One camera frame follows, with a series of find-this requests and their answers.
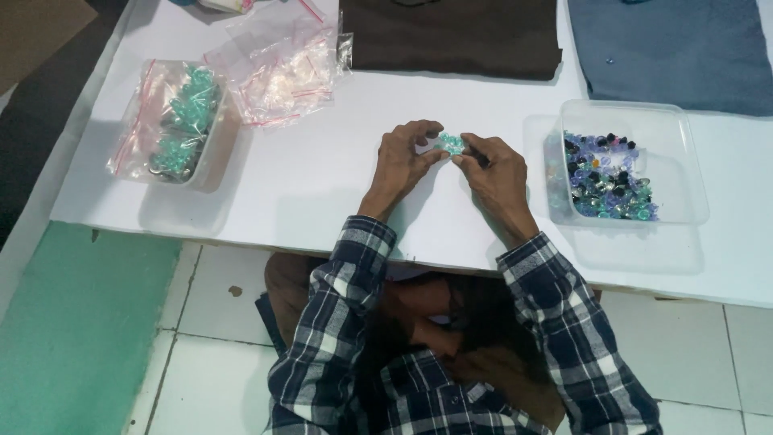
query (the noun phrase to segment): man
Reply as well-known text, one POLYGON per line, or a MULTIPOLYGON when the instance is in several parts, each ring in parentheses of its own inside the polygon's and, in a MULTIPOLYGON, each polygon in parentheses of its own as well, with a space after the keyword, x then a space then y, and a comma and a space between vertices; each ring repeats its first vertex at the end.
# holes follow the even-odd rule
MULTIPOLYGON (((308 304, 288 351, 268 376, 277 433, 515 433, 550 431, 508 405, 490 383, 459 385, 430 348, 356 376, 366 323, 383 289, 397 236, 390 212, 441 150, 418 155, 443 127, 414 121, 382 138, 373 184, 346 220, 330 260, 313 270, 308 304)), ((655 401, 617 352, 604 311, 584 280, 536 226, 526 203, 526 164, 501 139, 462 138, 453 156, 510 249, 497 259, 519 321, 535 334, 573 433, 660 434, 655 401)))

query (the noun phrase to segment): shirt sleeve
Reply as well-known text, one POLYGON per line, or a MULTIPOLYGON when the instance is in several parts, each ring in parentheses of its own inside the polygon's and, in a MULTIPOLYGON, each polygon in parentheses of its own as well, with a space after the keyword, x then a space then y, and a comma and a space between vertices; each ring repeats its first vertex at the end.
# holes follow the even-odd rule
POLYGON ((330 260, 312 272, 295 338, 268 374, 267 432, 338 433, 397 236, 367 216, 346 220, 330 260))
POLYGON ((661 434, 655 400, 618 353, 606 314, 544 233, 497 259, 541 346, 572 433, 661 434))

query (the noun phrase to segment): assorted beads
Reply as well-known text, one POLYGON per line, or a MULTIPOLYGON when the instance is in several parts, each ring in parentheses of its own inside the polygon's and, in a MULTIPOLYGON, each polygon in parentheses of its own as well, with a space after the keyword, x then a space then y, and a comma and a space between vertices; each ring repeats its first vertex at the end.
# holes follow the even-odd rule
POLYGON ((459 136, 452 136, 448 133, 440 134, 440 142, 435 145, 435 149, 444 149, 448 151, 452 156, 461 154, 465 149, 465 141, 459 136))
POLYGON ((210 69, 188 65, 186 73, 189 83, 169 100, 172 110, 161 121, 165 134, 148 168, 173 183, 184 183, 193 175, 220 100, 210 69))
POLYGON ((581 136, 564 132, 564 152, 574 207, 583 216, 657 221, 649 179, 632 175, 636 142, 612 133, 581 136), (621 164, 613 165, 612 157, 621 164))

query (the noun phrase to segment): teal painted wall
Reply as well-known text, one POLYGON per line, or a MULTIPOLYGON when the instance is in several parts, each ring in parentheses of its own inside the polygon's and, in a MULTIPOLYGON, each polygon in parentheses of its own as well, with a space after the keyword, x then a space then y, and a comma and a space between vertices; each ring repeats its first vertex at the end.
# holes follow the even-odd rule
POLYGON ((1 435, 118 435, 181 242, 51 222, 0 324, 1 435))

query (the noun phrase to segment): navy and white plaid shirt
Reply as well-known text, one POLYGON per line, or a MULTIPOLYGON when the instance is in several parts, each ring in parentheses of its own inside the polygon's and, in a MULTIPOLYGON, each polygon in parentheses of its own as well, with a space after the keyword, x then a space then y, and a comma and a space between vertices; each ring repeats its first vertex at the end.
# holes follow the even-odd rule
MULTIPOLYGON (((365 318, 397 236, 366 216, 346 220, 330 261, 312 273, 295 340, 268 376, 278 433, 548 434, 488 384, 457 385, 429 350, 355 379, 365 318)), ((533 325, 573 433, 660 434, 658 406, 618 353, 585 281, 540 233, 497 259, 519 321, 533 325)))

